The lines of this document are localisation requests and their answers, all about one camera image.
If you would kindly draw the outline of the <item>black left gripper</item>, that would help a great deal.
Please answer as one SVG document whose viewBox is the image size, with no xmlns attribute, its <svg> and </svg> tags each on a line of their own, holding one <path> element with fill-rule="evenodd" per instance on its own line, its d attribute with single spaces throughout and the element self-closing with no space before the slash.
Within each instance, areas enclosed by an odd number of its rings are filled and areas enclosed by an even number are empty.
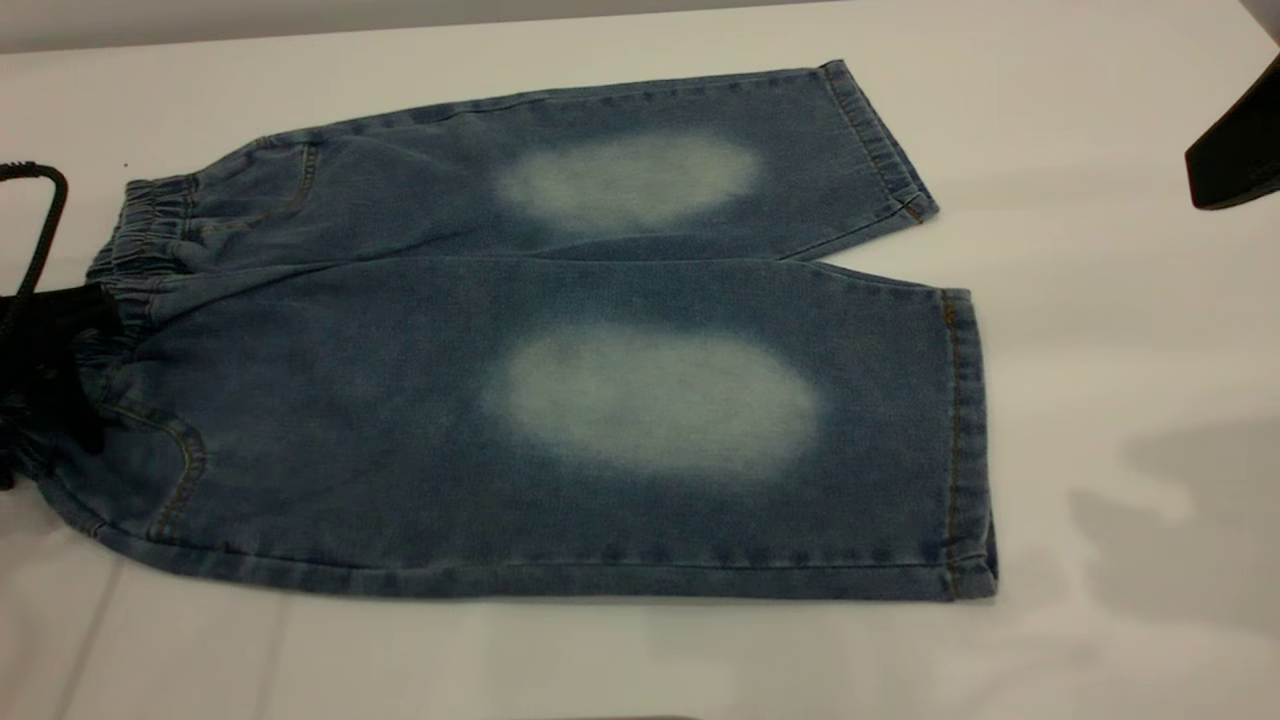
<svg viewBox="0 0 1280 720">
<path fill-rule="evenodd" d="M 52 346 L 82 336 L 116 334 L 116 304 L 100 283 L 35 293 L 4 296 L 1 342 L 1 488 L 15 486 L 20 445 L 18 421 L 23 392 L 52 364 Z M 78 380 L 55 382 L 55 418 L 83 451 L 97 455 L 105 447 L 102 419 Z"/>
</svg>

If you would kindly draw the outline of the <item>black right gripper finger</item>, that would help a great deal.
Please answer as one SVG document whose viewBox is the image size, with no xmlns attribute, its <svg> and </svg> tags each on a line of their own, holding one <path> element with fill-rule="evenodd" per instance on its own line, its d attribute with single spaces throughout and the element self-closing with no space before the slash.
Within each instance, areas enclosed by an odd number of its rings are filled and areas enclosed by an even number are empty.
<svg viewBox="0 0 1280 720">
<path fill-rule="evenodd" d="M 1212 211 L 1279 188 L 1279 59 L 1185 151 L 1190 202 Z"/>
</svg>

